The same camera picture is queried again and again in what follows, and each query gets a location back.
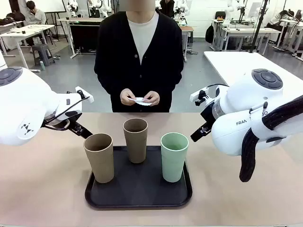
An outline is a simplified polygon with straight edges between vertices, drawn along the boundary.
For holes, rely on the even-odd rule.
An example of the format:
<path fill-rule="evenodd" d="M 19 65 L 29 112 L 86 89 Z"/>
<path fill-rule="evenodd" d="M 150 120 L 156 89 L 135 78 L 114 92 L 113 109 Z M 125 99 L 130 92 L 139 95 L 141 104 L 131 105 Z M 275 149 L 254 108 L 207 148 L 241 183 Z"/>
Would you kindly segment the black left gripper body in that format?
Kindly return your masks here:
<path fill-rule="evenodd" d="M 83 128 L 79 123 L 77 123 L 76 120 L 69 119 L 69 122 L 70 124 L 68 126 L 68 130 L 70 130 L 74 134 L 82 134 Z"/>

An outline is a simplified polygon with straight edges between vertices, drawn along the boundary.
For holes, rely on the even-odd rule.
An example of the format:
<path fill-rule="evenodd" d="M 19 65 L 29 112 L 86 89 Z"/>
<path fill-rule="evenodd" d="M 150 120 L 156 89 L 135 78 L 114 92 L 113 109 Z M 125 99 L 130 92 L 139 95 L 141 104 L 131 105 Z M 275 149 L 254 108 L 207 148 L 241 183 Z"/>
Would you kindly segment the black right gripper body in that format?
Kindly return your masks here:
<path fill-rule="evenodd" d="M 204 128 L 211 128 L 214 123 L 214 115 L 212 112 L 213 105 L 214 104 L 207 105 L 200 114 L 202 118 L 205 120 L 205 123 L 202 125 Z"/>

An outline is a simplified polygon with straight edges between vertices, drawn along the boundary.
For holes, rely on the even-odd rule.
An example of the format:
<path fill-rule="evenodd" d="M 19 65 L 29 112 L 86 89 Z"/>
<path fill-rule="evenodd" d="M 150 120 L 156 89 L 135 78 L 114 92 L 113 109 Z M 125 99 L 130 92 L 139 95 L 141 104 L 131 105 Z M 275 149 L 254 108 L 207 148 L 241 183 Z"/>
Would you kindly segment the person's right hand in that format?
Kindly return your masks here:
<path fill-rule="evenodd" d="M 125 88 L 120 93 L 120 100 L 123 105 L 132 106 L 135 104 L 136 97 L 130 89 Z"/>

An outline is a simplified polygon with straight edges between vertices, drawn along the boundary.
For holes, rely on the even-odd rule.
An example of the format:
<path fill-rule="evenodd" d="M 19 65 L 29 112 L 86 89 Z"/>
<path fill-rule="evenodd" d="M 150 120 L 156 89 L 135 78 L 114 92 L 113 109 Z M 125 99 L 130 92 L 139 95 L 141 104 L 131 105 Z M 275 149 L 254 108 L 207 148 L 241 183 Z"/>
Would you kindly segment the person's left hand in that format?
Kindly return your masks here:
<path fill-rule="evenodd" d="M 151 104 L 151 106 L 158 105 L 160 102 L 160 95 L 155 91 L 150 91 L 144 97 L 144 103 Z"/>

